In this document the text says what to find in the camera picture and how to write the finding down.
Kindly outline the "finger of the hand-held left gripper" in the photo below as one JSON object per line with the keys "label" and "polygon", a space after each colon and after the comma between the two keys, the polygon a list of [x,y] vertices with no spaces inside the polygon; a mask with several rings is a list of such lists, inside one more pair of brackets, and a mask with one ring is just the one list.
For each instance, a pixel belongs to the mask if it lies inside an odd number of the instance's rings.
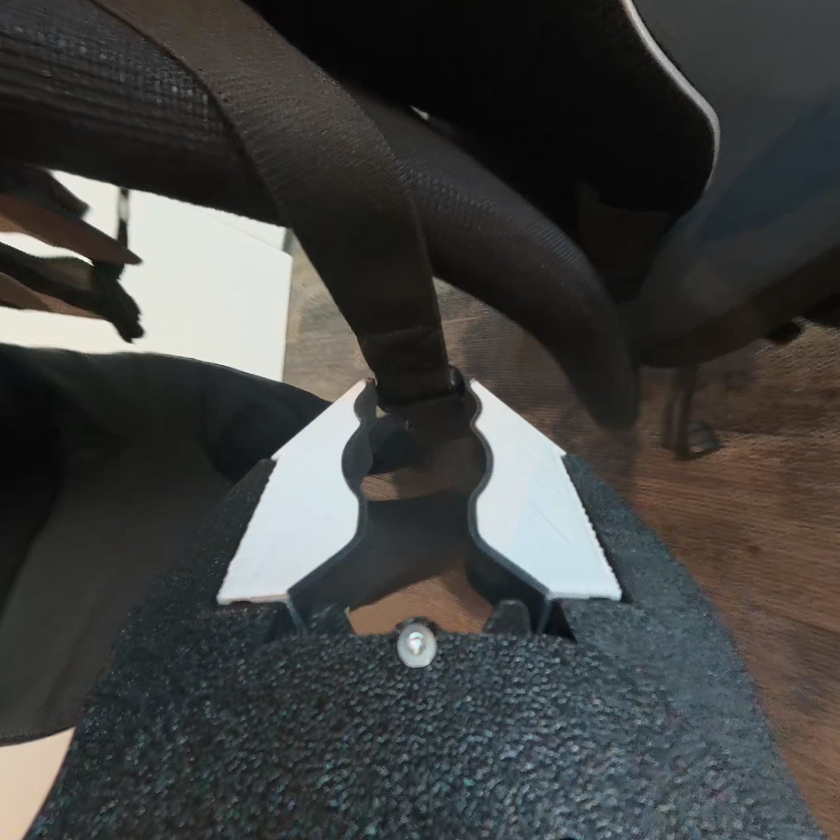
{"label": "finger of the hand-held left gripper", "polygon": [[1,304],[108,322],[131,343],[144,336],[144,328],[139,306],[121,284],[124,267],[79,257],[39,257],[1,245]]}
{"label": "finger of the hand-held left gripper", "polygon": [[28,235],[94,263],[138,266],[143,262],[127,245],[87,222],[8,192],[1,194],[1,231]]}

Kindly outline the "black office chair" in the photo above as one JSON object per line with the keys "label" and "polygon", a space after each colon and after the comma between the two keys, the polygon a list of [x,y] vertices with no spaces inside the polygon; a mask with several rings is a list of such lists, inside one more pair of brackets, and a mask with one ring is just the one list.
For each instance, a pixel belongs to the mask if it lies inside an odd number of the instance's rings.
{"label": "black office chair", "polygon": [[432,277],[600,425],[838,328],[838,2],[2,2],[2,193],[47,170],[290,228],[380,404],[449,396]]}

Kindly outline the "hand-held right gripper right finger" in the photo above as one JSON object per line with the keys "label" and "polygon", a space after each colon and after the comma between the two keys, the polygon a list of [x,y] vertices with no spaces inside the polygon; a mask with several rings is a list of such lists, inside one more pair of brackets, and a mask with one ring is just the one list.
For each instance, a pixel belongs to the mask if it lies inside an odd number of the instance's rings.
{"label": "hand-held right gripper right finger", "polygon": [[517,601],[536,634],[569,634],[567,601],[620,603],[616,576],[565,451],[477,380],[470,427],[486,468],[468,503],[469,582],[493,606]]}

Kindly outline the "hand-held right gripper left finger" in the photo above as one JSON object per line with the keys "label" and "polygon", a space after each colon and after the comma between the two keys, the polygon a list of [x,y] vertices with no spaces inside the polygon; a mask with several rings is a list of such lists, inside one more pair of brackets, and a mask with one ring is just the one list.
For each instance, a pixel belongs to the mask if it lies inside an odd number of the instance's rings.
{"label": "hand-held right gripper left finger", "polygon": [[283,445],[217,592],[220,606],[284,605],[300,626],[315,607],[372,597],[361,548],[373,465],[376,393],[361,380]]}

